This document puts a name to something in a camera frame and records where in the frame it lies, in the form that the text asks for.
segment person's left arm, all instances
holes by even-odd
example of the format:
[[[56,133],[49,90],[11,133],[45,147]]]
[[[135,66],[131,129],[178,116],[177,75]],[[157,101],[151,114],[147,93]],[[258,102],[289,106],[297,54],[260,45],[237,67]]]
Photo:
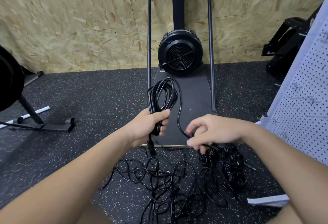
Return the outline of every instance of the person's left arm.
[[[144,144],[155,123],[164,135],[170,110],[143,110],[131,122],[60,168],[0,211],[1,223],[76,223],[104,178],[131,148]]]

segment perforated metal panel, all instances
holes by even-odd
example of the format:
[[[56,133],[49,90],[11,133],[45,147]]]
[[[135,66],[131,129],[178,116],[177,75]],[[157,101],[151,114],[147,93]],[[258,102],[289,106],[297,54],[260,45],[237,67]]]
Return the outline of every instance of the perforated metal panel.
[[[328,165],[328,0],[261,125]]]

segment leg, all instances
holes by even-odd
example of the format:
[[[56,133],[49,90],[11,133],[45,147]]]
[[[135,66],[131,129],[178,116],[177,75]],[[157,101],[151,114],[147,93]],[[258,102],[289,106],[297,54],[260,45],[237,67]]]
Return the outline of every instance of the leg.
[[[303,224],[294,208],[287,204],[279,214],[267,222],[267,224]]]
[[[89,203],[81,215],[77,224],[111,224],[112,222],[106,216],[105,212],[100,207]]]

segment forearm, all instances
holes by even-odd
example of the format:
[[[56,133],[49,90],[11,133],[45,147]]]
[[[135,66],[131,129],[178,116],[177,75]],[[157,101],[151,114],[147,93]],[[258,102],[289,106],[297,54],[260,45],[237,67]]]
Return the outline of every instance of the forearm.
[[[76,223],[128,149],[126,132],[117,130],[5,206],[2,223]]]
[[[328,206],[328,167],[276,135],[249,124],[243,140],[257,153],[306,223],[324,223]]]

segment bare skin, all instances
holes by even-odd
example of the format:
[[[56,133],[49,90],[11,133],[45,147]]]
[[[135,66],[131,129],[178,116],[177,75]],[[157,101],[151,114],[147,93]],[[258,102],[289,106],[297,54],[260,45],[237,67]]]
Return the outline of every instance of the bare skin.
[[[40,181],[0,211],[1,223],[89,223],[89,202],[103,179],[130,149],[145,143],[155,123],[163,120],[164,135],[170,112],[149,114],[145,109],[84,154]],[[290,198],[270,224],[327,223],[328,167],[254,123],[206,115],[187,127],[195,137],[188,145],[205,152],[205,143],[242,140],[261,158]]]
[[[289,218],[294,215],[294,223],[327,223],[326,165],[248,121],[208,114],[193,120],[186,128],[186,133],[190,134],[195,128],[198,128],[195,137],[187,143],[197,150],[201,149],[202,153],[205,152],[205,148],[201,144],[229,143],[236,140],[242,140],[256,152],[290,199],[290,207],[287,206],[281,216]],[[277,217],[281,219],[280,222],[271,223],[285,223],[281,216]]]

